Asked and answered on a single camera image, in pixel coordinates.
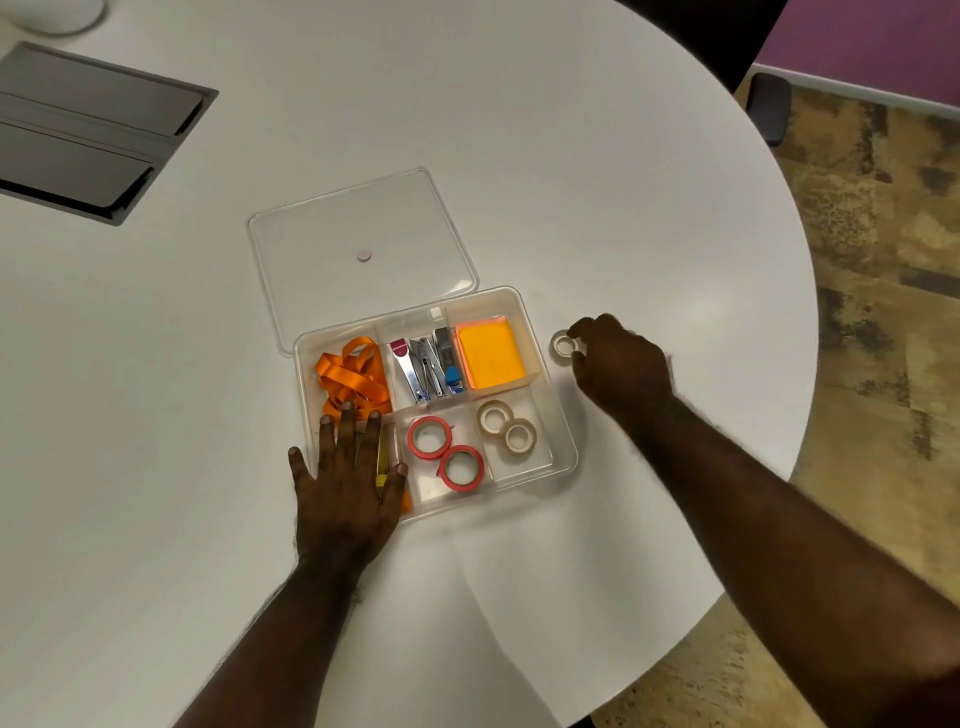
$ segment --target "floor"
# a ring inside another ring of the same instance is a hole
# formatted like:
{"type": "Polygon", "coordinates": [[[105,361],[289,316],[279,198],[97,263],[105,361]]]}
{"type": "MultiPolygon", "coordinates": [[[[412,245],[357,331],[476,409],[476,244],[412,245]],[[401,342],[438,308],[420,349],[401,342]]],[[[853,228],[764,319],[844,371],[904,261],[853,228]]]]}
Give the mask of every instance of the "floor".
{"type": "MultiPolygon", "coordinates": [[[[795,89],[776,157],[820,306],[793,482],[960,600],[960,123],[795,89]]],[[[597,726],[819,726],[723,596],[597,726]]]]}

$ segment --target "person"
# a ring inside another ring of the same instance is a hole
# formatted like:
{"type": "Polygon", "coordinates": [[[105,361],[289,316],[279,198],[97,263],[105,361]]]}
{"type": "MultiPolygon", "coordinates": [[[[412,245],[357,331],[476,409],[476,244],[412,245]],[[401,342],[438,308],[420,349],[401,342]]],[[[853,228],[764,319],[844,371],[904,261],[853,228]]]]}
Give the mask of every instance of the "person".
{"type": "MultiPolygon", "coordinates": [[[[717,431],[673,390],[654,344],[609,314],[569,335],[577,383],[676,500],[737,608],[823,722],[960,725],[960,610],[717,431]]],[[[321,420],[317,477],[289,452],[299,560],[176,728],[308,728],[363,571],[400,516],[407,474],[374,486],[378,413],[355,452],[321,420]]]]}

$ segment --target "person's left hand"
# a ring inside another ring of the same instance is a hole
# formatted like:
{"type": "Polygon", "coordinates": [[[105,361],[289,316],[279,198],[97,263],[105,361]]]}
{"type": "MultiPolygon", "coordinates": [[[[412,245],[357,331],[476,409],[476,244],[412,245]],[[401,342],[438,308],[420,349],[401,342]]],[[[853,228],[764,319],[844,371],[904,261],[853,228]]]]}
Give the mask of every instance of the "person's left hand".
{"type": "Polygon", "coordinates": [[[376,489],[379,412],[372,412],[359,452],[353,406],[344,405],[337,442],[333,418],[320,420],[320,462],[314,478],[298,448],[290,448],[297,492],[297,552],[300,566],[353,584],[387,543],[400,518],[407,466],[387,474],[383,495],[376,489]]]}

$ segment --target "person's left arm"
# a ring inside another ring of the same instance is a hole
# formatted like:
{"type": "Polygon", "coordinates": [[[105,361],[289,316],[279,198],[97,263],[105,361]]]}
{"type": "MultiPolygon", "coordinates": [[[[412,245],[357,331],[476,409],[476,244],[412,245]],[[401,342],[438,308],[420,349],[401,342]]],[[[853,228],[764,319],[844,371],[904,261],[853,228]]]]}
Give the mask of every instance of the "person's left arm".
{"type": "Polygon", "coordinates": [[[406,466],[390,471],[382,498],[375,486],[380,422],[373,412],[356,452],[352,407],[344,407],[336,445],[333,420],[324,416],[316,479],[300,451],[290,450],[297,567],[175,728],[313,728],[360,573],[400,517],[406,466]]]}

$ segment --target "black chair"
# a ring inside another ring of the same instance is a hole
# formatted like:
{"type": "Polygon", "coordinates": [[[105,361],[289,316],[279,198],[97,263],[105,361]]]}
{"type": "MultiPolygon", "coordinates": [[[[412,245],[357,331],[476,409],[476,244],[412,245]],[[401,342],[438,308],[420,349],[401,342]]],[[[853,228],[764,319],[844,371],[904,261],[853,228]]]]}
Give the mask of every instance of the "black chair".
{"type": "MultiPolygon", "coordinates": [[[[692,53],[730,93],[740,86],[786,0],[619,0],[692,53]]],[[[771,147],[790,118],[790,83],[757,73],[746,111],[771,147]]]]}

